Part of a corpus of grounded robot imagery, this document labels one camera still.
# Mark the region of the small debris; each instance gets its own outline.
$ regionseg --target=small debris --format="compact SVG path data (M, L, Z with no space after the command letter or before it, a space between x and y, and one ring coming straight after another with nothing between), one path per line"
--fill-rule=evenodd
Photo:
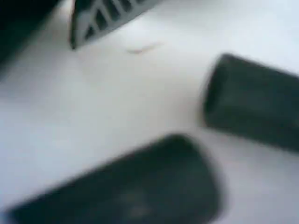
M154 50L154 49L156 49L157 47L159 47L161 45L162 45L162 43L154 43L152 45L143 47L141 49L128 49L127 52L129 54L132 54L132 55L140 55L140 54L147 53L147 52L149 52L151 50Z

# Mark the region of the black rectangular object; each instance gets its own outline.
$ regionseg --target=black rectangular object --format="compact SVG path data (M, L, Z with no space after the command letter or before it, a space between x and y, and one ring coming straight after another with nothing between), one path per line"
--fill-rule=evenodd
M208 162L172 135L8 214L18 224L200 224L219 208Z
M204 118L208 126L298 150L299 79L225 54L208 85Z
M0 1L0 67L24 46L59 1Z

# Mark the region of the vent grille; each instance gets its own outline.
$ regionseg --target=vent grille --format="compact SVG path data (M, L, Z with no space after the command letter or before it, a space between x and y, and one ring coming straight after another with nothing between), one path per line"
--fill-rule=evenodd
M101 38L161 0L76 0L72 15L73 49Z

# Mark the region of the white surface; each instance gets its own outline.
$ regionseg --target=white surface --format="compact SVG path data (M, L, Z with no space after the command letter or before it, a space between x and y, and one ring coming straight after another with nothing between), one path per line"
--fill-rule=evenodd
M298 8L294 0L168 0L72 52L64 3L1 71L0 209L185 132L207 145L223 175L227 205L216 223L299 223L298 156L197 125L220 53L299 73Z

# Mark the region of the gray plastic part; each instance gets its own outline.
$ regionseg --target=gray plastic part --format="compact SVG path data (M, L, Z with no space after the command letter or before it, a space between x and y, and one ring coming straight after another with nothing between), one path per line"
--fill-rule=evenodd
M76 0L71 47L97 40L151 9L162 0Z

